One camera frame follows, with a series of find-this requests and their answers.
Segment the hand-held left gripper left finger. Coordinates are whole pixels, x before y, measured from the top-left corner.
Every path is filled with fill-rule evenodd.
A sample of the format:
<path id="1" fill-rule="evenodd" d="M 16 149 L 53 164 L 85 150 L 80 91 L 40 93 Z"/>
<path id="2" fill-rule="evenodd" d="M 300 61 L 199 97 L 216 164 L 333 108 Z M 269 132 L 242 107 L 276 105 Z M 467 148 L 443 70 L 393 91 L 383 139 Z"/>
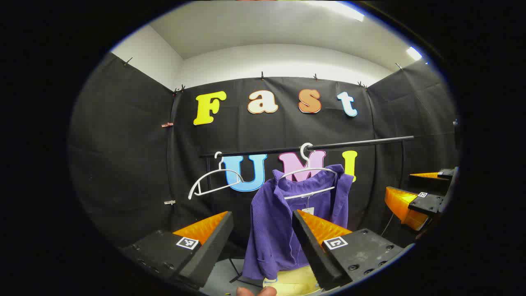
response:
<path id="1" fill-rule="evenodd" d="M 154 231 L 120 251 L 154 277 L 198 290 L 205 286 L 232 230 L 233 214 L 225 211 L 178 231 Z"/>

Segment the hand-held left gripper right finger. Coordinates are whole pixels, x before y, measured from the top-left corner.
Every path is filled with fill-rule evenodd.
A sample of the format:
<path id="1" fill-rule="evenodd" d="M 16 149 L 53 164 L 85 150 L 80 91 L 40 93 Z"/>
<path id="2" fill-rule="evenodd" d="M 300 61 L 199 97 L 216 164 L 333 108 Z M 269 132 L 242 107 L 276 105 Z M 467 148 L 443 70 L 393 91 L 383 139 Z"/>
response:
<path id="1" fill-rule="evenodd" d="M 349 231 L 302 210 L 293 212 L 292 227 L 326 291 L 361 283 L 405 254 L 405 248 L 369 229 Z"/>

